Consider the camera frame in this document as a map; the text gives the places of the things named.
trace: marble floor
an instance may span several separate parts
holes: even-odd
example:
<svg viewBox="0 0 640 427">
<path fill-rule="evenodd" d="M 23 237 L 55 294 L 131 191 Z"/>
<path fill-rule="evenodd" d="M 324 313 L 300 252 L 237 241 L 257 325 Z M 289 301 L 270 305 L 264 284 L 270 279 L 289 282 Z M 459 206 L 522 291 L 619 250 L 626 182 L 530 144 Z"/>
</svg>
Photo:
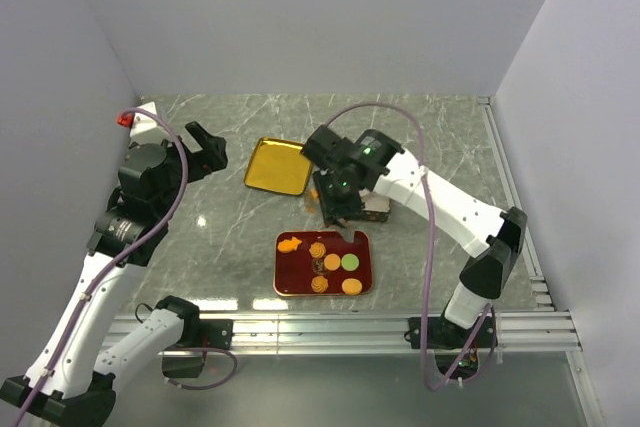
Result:
<svg viewBox="0 0 640 427">
<path fill-rule="evenodd" d="M 171 125 L 197 148 L 184 124 L 199 121 L 227 139 L 226 170 L 189 185 L 169 234 L 156 250 L 149 273 L 126 302 L 154 304 L 171 294 L 205 310 L 418 310 L 427 222 L 393 205 L 386 224 L 359 223 L 371 241 L 374 287 L 356 297 L 279 298 L 273 290 L 275 239 L 281 232 L 322 228 L 319 213 L 305 197 L 276 195 L 243 183 L 256 142 L 277 137 L 304 142 L 331 114 L 363 100 L 390 102 L 408 109 L 422 123 L 425 159 L 431 170 L 480 200 L 507 207 L 489 136 L 475 97 L 428 95 L 196 95 L 145 96 L 167 111 Z M 333 124 L 355 140 L 374 127 L 417 148 L 416 134 L 404 117 L 382 108 L 351 112 Z M 431 308 L 442 309 L 451 295 L 465 252 L 438 232 Z M 519 260 L 502 298 L 501 309 L 532 309 L 536 302 L 529 276 Z"/>
</svg>

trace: gold tray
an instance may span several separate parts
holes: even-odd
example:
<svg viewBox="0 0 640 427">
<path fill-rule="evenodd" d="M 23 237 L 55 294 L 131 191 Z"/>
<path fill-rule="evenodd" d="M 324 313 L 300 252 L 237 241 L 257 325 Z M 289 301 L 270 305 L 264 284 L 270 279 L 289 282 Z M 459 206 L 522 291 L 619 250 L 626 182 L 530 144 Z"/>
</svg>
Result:
<svg viewBox="0 0 640 427">
<path fill-rule="evenodd" d="M 303 144 L 261 138 L 251 155 L 244 183 L 247 187 L 287 195 L 301 195 L 309 181 L 311 162 L 300 153 Z"/>
</svg>

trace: metal frame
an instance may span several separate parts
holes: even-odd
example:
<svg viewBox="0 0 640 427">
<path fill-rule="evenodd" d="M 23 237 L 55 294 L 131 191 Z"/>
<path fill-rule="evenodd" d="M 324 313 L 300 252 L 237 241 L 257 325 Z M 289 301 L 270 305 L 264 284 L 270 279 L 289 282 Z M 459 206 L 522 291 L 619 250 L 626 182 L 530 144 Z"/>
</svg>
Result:
<svg viewBox="0 0 640 427">
<path fill-rule="evenodd" d="M 408 319 L 419 312 L 202 313 L 203 322 L 232 319 L 233 352 L 242 355 L 348 355 L 417 353 L 404 339 Z M 138 326 L 117 317 L 105 347 Z M 566 312 L 498 314 L 499 349 L 508 352 L 579 351 L 571 316 Z"/>
</svg>

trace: cookie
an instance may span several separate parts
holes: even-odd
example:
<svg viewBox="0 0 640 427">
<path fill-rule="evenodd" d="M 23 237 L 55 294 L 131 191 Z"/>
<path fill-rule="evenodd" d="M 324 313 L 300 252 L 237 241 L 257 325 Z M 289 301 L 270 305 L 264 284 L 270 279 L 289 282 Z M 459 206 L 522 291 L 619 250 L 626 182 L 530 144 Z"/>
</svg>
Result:
<svg viewBox="0 0 640 427">
<path fill-rule="evenodd" d="M 311 290 L 316 294 L 321 294 L 329 288 L 329 281 L 321 275 L 314 277 L 311 281 Z"/>
<path fill-rule="evenodd" d="M 362 292 L 362 282 L 358 279 L 346 279 L 342 282 L 342 291 L 347 295 L 358 295 Z"/>
<path fill-rule="evenodd" d="M 324 257 L 324 254 L 327 253 L 327 248 L 322 242 L 314 242 L 313 244 L 311 244 L 309 253 L 314 259 L 321 259 L 322 257 Z"/>
<path fill-rule="evenodd" d="M 324 258 L 324 268 L 327 270 L 338 270 L 340 268 L 340 256 L 329 254 Z"/>
<path fill-rule="evenodd" d="M 347 272 L 353 272 L 360 265 L 360 259 L 354 254 L 345 254 L 342 256 L 342 268 Z"/>
</svg>

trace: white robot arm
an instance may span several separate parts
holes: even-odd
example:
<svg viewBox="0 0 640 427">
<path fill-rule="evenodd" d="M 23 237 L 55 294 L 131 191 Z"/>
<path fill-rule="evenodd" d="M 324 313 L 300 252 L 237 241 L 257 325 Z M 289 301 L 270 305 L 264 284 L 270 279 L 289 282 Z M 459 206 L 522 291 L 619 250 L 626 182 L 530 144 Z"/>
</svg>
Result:
<svg viewBox="0 0 640 427">
<path fill-rule="evenodd" d="M 154 103 L 141 109 L 164 120 Z M 28 408 L 32 414 L 62 427 L 102 425 L 122 388 L 158 352 L 173 345 L 202 345 L 198 307 L 169 296 L 158 302 L 133 332 L 99 353 L 118 309 L 144 279 L 146 266 L 167 234 L 167 226 L 139 248 L 128 247 L 159 228 L 159 220 L 173 208 L 185 182 L 179 149 L 158 123 L 137 114 L 120 117 L 118 123 L 131 129 L 131 144 L 118 171 L 119 186 L 95 224 L 72 298 L 26 374 L 6 379 L 0 388 L 0 398 L 24 406 L 21 412 Z M 197 122 L 190 122 L 186 129 L 202 148 L 192 153 L 181 140 L 174 139 L 180 142 L 188 164 L 186 182 L 224 169 L 224 139 L 211 136 Z M 125 249 L 131 250 L 129 255 L 104 275 L 105 267 Z M 87 286 L 94 284 L 88 295 Z M 78 315 L 79 301 L 84 307 Z M 65 334 L 70 325 L 73 329 Z"/>
<path fill-rule="evenodd" d="M 500 296 L 522 250 L 524 212 L 514 207 L 505 212 L 470 196 L 426 170 L 411 152 L 373 129 L 351 142 L 323 125 L 311 135 L 302 153 L 323 169 L 314 174 L 314 182 L 327 223 L 339 222 L 345 212 L 361 208 L 362 189 L 387 196 L 428 219 L 421 183 L 426 175 L 436 225 L 470 256 L 444 319 L 468 330 L 487 303 Z"/>
</svg>

